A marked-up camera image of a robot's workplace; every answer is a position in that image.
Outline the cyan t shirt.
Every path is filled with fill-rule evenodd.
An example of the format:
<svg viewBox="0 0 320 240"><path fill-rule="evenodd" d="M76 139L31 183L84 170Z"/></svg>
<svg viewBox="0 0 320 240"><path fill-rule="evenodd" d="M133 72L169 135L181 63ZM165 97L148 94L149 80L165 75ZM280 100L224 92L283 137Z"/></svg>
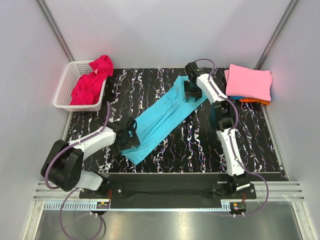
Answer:
<svg viewBox="0 0 320 240"><path fill-rule="evenodd" d="M207 97L185 99L187 76L178 76L168 92L136 118L136 135L140 146L125 150L122 155L137 165L143 161L182 121Z"/></svg>

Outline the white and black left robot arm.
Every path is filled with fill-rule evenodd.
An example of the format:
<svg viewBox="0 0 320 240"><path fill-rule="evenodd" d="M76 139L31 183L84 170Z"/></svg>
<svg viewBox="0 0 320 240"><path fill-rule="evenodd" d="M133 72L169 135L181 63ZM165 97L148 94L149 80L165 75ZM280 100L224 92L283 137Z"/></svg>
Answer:
<svg viewBox="0 0 320 240"><path fill-rule="evenodd" d="M57 140L40 171L46 187L65 192L85 189L95 197L103 198L108 193L107 175L83 170L83 161L105 147L115 155L137 148L140 145L137 126L134 118L124 116L82 138L70 142Z"/></svg>

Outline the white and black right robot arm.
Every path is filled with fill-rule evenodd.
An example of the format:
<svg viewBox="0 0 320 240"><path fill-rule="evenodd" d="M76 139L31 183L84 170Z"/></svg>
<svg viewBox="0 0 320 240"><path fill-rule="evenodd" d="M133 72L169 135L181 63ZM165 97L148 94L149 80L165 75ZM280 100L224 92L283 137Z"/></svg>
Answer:
<svg viewBox="0 0 320 240"><path fill-rule="evenodd" d="M227 166L227 183L221 193L232 198L239 198L250 186L247 173L236 140L236 126L239 114L235 101L228 98L216 85L212 73L207 67L198 67L197 63L189 62L185 66L188 81L184 82L185 100L200 100L206 96L211 104L209 125L216 132Z"/></svg>

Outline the blue folded t shirt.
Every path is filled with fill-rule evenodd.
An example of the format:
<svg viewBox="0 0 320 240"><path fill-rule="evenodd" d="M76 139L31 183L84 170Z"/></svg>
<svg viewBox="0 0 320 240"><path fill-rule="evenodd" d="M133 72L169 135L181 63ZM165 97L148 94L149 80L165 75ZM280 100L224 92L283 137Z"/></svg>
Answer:
<svg viewBox="0 0 320 240"><path fill-rule="evenodd" d="M229 98L230 98L230 99L234 99L234 100L236 100L236 101L245 99L245 97L243 97L243 96L229 96Z"/></svg>

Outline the pink folded t shirt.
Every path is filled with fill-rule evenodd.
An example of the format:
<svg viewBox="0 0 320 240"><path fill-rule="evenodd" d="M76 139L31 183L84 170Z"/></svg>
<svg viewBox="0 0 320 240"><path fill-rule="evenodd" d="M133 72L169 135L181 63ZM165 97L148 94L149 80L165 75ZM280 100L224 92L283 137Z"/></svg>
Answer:
<svg viewBox="0 0 320 240"><path fill-rule="evenodd" d="M224 75L227 96L271 101L273 78L270 70L254 70L231 64Z"/></svg>

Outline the orange folded t shirt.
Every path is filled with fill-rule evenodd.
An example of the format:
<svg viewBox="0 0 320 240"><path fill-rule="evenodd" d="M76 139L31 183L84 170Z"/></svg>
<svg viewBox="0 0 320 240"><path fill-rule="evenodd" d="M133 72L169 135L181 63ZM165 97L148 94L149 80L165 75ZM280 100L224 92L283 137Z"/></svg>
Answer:
<svg viewBox="0 0 320 240"><path fill-rule="evenodd" d="M268 106L270 104L269 101L261 100L261 99L256 99L256 98L242 98L239 100L242 103L260 103L263 105Z"/></svg>

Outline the black marbled table mat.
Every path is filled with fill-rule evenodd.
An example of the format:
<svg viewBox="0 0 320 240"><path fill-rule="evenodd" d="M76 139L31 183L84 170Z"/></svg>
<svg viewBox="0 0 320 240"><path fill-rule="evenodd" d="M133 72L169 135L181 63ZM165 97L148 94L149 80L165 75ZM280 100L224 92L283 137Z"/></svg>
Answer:
<svg viewBox="0 0 320 240"><path fill-rule="evenodd" d="M105 122L123 116L138 117L173 86L182 68L118 68L104 89L101 109L70 112L62 139L70 141L94 132ZM286 181L287 175L272 140L264 106L237 102L236 140L241 159L251 172L268 181ZM211 105L202 103L139 164L115 156L105 147L83 162L87 171L99 173L222 173L227 164L221 143L209 125Z"/></svg>

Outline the red t shirt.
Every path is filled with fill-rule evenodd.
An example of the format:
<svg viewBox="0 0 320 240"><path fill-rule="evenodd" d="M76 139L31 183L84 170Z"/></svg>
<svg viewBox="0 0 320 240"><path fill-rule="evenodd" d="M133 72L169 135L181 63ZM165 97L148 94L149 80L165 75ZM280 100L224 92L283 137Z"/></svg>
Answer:
<svg viewBox="0 0 320 240"><path fill-rule="evenodd" d="M71 93L70 105L94 105L100 98L103 82L113 76L114 65L108 55L102 55L89 63L92 72L83 74Z"/></svg>

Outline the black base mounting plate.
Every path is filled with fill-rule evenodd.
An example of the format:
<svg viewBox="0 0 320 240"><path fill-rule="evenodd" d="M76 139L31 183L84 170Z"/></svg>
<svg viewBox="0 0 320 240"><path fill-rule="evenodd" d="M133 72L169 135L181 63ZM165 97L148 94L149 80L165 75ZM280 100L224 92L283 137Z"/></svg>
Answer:
<svg viewBox="0 0 320 240"><path fill-rule="evenodd" d="M227 185L226 173L111 173L103 191L80 191L85 200L111 200L113 210L220 208L222 200L255 200L253 184L241 191Z"/></svg>

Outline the white plastic basket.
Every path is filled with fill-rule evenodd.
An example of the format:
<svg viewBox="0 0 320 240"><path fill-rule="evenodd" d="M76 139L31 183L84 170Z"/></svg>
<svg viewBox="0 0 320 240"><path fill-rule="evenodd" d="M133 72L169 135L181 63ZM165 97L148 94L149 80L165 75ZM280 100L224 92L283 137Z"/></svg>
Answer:
<svg viewBox="0 0 320 240"><path fill-rule="evenodd" d="M102 100L106 86L105 80L102 84L99 98L96 104L90 105L70 105L72 101L72 91L76 86L79 78L84 74L93 72L90 62L93 60L71 61L65 67L62 77L60 78L57 91L54 96L53 105L58 109L64 109L68 112L98 112L102 107Z"/></svg>

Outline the aluminium frame rail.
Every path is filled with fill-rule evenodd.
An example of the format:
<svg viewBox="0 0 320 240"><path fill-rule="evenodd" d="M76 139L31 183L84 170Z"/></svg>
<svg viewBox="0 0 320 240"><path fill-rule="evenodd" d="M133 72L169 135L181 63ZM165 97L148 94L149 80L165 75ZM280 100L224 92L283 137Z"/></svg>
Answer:
<svg viewBox="0 0 320 240"><path fill-rule="evenodd" d="M253 182L256 201L263 202L266 195L267 189L263 182ZM268 201L270 202L303 202L305 200L301 186L296 181L270 181L268 182ZM45 186L43 181L40 181L35 190L33 201L62 201L66 196L67 192L61 189L49 189Z"/></svg>

